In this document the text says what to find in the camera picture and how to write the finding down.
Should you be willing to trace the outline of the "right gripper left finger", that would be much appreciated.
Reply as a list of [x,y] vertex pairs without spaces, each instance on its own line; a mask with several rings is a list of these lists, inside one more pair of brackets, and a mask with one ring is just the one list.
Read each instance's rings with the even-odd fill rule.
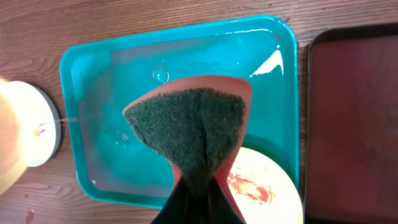
[[188,200],[188,187],[183,177],[175,185],[170,197],[151,224],[183,224]]

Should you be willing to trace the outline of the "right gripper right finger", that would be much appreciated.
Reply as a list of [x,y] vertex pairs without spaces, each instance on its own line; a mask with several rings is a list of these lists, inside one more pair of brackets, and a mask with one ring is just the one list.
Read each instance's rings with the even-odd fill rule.
[[209,181],[208,204],[208,219],[211,224],[243,224],[215,177]]

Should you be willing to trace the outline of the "light blue plate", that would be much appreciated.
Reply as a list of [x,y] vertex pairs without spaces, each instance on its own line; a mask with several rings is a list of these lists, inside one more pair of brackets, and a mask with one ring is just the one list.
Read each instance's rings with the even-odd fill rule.
[[58,122],[59,114],[51,98],[40,88],[26,82],[18,82],[23,90],[27,91],[29,100],[33,103],[32,109],[38,115],[30,118],[37,123],[36,131],[39,145],[33,150],[30,157],[30,167],[38,167],[45,164],[58,150],[62,137],[61,124]]

